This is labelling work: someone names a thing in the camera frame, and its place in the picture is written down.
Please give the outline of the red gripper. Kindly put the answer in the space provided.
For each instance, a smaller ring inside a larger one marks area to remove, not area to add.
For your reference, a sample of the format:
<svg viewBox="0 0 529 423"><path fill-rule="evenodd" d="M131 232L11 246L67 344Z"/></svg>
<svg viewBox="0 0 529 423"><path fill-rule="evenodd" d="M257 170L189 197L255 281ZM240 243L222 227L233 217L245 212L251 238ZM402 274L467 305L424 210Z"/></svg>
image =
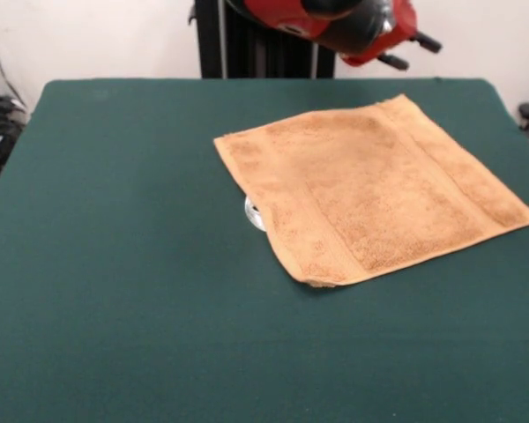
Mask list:
<svg viewBox="0 0 529 423"><path fill-rule="evenodd" d="M405 41L415 42L430 53L438 54L442 44L423 32L417 31L417 17L412 3L407 0L382 1L383 24L378 36L360 54L339 57L348 65L359 67L379 61L397 71L407 71L409 62L390 54L392 48Z"/></svg>

